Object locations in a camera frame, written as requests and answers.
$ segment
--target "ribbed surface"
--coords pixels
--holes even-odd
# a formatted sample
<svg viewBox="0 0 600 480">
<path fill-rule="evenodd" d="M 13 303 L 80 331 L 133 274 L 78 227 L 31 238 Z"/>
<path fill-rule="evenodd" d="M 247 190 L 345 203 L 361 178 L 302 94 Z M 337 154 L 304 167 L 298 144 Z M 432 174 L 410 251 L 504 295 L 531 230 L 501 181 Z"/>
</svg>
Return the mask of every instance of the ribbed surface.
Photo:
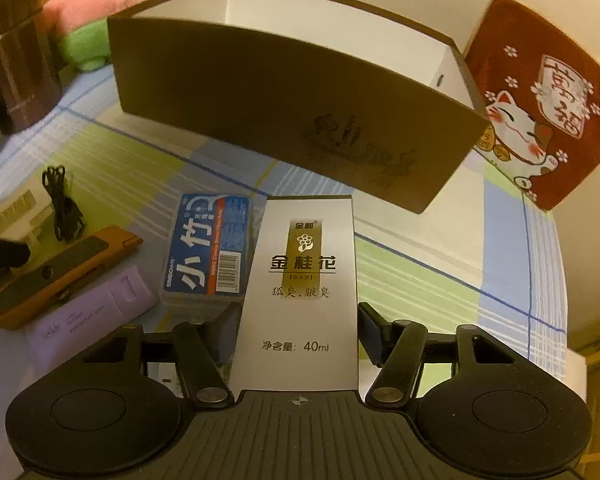
<svg viewBox="0 0 600 480">
<path fill-rule="evenodd" d="M 24 477 L 43 478 L 31 473 Z M 370 410 L 358 402 L 353 392 L 247 392 L 234 408 L 196 416 L 173 449 L 118 478 L 468 480 L 476 477 L 456 471 L 432 455 L 401 415 Z M 576 480 L 577 476 L 565 472 L 553 478 Z"/>
</svg>

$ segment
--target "blue label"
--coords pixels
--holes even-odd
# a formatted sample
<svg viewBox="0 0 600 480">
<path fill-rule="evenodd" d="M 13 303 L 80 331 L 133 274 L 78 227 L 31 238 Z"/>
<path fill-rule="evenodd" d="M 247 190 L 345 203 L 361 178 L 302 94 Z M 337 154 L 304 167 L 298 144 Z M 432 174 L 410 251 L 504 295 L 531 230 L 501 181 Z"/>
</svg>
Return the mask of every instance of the blue label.
<svg viewBox="0 0 600 480">
<path fill-rule="evenodd" d="M 171 238 L 164 290 L 243 295 L 248 236 L 247 197 L 184 194 Z"/>
</svg>

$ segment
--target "brown cup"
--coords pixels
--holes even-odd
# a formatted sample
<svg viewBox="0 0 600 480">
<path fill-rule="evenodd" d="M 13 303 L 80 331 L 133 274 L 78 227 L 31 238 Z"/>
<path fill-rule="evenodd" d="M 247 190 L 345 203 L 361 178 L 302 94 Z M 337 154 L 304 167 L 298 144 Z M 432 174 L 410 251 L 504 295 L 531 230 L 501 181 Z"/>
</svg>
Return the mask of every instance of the brown cup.
<svg viewBox="0 0 600 480">
<path fill-rule="evenodd" d="M 0 0 L 0 130 L 4 134 L 33 126 L 62 96 L 41 10 L 40 0 Z"/>
</svg>

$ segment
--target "purple bottle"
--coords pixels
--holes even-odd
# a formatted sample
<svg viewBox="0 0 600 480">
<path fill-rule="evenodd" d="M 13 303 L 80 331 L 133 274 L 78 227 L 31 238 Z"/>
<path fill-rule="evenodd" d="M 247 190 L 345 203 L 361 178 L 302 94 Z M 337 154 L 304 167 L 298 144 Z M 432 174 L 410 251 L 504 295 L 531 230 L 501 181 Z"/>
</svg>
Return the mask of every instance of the purple bottle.
<svg viewBox="0 0 600 480">
<path fill-rule="evenodd" d="M 48 373 L 156 303 L 138 266 L 129 267 L 26 328 L 34 371 Z"/>
</svg>

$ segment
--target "black cable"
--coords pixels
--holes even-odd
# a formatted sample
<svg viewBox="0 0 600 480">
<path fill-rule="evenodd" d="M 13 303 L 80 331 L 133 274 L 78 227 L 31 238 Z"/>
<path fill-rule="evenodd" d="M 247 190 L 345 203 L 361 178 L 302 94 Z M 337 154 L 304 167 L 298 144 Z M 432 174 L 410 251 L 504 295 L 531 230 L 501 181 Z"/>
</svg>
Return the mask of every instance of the black cable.
<svg viewBox="0 0 600 480">
<path fill-rule="evenodd" d="M 72 242 L 84 233 L 85 224 L 76 203 L 64 194 L 64 166 L 49 166 L 42 172 L 42 185 L 54 206 L 54 228 L 58 241 Z"/>
</svg>

